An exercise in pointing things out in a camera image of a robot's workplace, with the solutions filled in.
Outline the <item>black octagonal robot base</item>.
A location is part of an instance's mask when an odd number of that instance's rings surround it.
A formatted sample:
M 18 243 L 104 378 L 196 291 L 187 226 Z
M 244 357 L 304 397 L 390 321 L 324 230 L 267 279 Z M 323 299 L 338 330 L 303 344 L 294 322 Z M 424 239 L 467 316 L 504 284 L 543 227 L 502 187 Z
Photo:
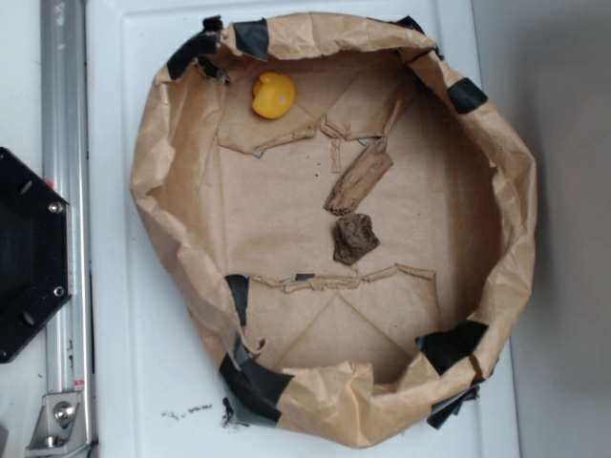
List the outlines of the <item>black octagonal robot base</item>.
M 1 362 L 8 364 L 71 297 L 70 204 L 1 149 Z

